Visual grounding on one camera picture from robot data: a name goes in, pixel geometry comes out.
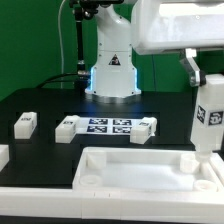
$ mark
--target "black label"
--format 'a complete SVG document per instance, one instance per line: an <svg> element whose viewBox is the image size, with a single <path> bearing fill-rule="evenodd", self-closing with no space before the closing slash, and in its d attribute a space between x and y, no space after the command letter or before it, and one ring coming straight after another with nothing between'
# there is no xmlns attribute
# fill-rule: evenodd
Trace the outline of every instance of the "black label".
<svg viewBox="0 0 224 224"><path fill-rule="evenodd" d="M222 121L223 121L223 111L212 112L210 113L209 116L208 125L209 126L220 125L222 124Z"/></svg>
<svg viewBox="0 0 224 224"><path fill-rule="evenodd" d="M117 57L117 55L115 54L114 57L111 59L109 65L117 65L117 66L120 66L121 63Z"/></svg>
<svg viewBox="0 0 224 224"><path fill-rule="evenodd" d="M206 111L201 106L198 106L197 118L199 121L201 121L202 124L205 123L205 115Z"/></svg>

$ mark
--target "white cable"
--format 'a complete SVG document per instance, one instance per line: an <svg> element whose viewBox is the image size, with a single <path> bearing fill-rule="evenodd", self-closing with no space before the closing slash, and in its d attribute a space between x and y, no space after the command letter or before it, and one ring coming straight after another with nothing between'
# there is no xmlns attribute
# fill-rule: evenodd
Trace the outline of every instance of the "white cable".
<svg viewBox="0 0 224 224"><path fill-rule="evenodd" d="M63 0L60 9L58 12L58 33L59 33L59 41L60 41L60 50L61 50L61 74L65 72L65 58L64 58L64 46L63 46L63 39L62 39L62 32L61 32L61 14L63 7L67 0Z"/></svg>

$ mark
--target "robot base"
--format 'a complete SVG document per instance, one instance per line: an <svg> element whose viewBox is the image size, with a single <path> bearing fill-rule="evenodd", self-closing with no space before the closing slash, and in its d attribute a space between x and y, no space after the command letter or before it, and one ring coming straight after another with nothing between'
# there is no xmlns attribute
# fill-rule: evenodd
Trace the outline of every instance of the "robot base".
<svg viewBox="0 0 224 224"><path fill-rule="evenodd" d="M137 102L141 99L141 94L131 95L127 97L107 97L99 96L91 93L85 93L86 99L108 104L125 104L131 102Z"/></svg>

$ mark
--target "white block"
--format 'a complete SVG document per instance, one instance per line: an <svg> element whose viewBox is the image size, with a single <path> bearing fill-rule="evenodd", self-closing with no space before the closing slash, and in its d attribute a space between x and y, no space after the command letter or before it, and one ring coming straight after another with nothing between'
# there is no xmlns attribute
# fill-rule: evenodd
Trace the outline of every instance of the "white block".
<svg viewBox="0 0 224 224"><path fill-rule="evenodd" d="M14 125L15 139L30 139L37 126L37 113L23 113Z"/></svg>
<svg viewBox="0 0 224 224"><path fill-rule="evenodd" d="M55 129L56 143L70 143L76 135L79 120L77 115L67 116Z"/></svg>
<svg viewBox="0 0 224 224"><path fill-rule="evenodd" d="M144 117L140 124L131 129L130 142L144 144L156 131L157 119Z"/></svg>
<svg viewBox="0 0 224 224"><path fill-rule="evenodd" d="M8 162L9 162L9 146L0 145L0 172Z"/></svg>

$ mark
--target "black cable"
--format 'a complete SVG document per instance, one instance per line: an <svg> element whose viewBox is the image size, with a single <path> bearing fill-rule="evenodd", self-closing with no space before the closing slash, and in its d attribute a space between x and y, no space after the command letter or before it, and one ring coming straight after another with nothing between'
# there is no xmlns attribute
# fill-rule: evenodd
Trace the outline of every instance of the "black cable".
<svg viewBox="0 0 224 224"><path fill-rule="evenodd" d="M75 82L76 80L52 80L52 81L45 81L43 83L41 83L40 85L38 85L36 88L41 89L43 86L45 86L46 84L49 83L56 83L56 82Z"/></svg>
<svg viewBox="0 0 224 224"><path fill-rule="evenodd" d="M67 76L76 76L78 75L77 73L66 73L66 74L61 74L61 75L55 75L55 76L52 76L48 79L46 79L44 82L40 83L38 86L36 86L36 88L42 88L46 82L49 82L49 81L52 81L52 80L55 80L55 79L59 79L59 78L64 78L64 77L67 77Z"/></svg>

